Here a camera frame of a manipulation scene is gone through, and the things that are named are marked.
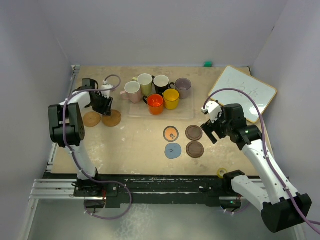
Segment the woven rattan coaster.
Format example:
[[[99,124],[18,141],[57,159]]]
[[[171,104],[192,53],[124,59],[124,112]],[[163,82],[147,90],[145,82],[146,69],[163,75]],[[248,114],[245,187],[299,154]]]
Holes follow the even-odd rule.
[[[111,115],[103,115],[101,117],[102,123],[107,126],[107,127],[115,127],[117,126],[121,120],[122,120],[122,115],[118,110],[111,110]]]
[[[87,112],[83,116],[83,124],[88,127],[92,128],[98,125],[101,121],[101,115],[95,111]]]

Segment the dark wooden coaster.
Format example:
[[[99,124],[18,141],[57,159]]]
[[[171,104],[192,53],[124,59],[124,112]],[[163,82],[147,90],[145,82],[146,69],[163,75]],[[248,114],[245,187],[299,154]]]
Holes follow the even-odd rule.
[[[191,141],[198,141],[202,138],[203,131],[197,125],[190,125],[186,128],[185,135]]]
[[[200,158],[204,154],[204,147],[198,141],[191,141],[186,145],[186,153],[191,158]]]

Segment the orange black rimmed coaster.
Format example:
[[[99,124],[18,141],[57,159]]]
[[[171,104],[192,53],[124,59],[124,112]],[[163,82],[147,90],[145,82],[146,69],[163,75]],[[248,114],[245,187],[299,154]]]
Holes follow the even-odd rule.
[[[163,131],[163,138],[169,142],[173,143],[179,138],[179,131],[175,126],[167,126]]]

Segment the blue smiley coaster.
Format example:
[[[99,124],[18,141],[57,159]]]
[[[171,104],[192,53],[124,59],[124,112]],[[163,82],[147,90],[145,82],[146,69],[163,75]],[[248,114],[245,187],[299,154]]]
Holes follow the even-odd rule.
[[[176,159],[182,154],[182,148],[178,143],[169,143],[165,146],[164,154],[170,160]]]

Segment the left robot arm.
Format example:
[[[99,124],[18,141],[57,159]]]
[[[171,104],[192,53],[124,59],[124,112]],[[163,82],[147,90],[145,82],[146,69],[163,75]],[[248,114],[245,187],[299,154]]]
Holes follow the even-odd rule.
[[[59,104],[48,107],[49,133],[53,143],[65,149],[78,168],[77,179],[89,180],[85,190],[91,196],[103,191],[103,184],[97,179],[98,170],[92,163],[83,144],[85,125],[81,110],[91,107],[99,117],[112,115],[113,98],[111,92],[115,86],[105,79],[102,85],[91,78],[84,78],[82,86]]]

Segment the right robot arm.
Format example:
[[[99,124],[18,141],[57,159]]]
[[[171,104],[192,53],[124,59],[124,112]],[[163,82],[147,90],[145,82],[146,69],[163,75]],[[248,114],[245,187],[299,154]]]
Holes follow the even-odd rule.
[[[264,185],[259,187],[242,171],[235,170],[223,176],[222,190],[228,196],[236,193],[255,206],[272,233],[305,222],[312,205],[308,194],[300,194],[281,171],[256,125],[248,125],[240,104],[220,106],[209,101],[202,112],[210,119],[201,129],[213,144],[229,137],[249,159]]]

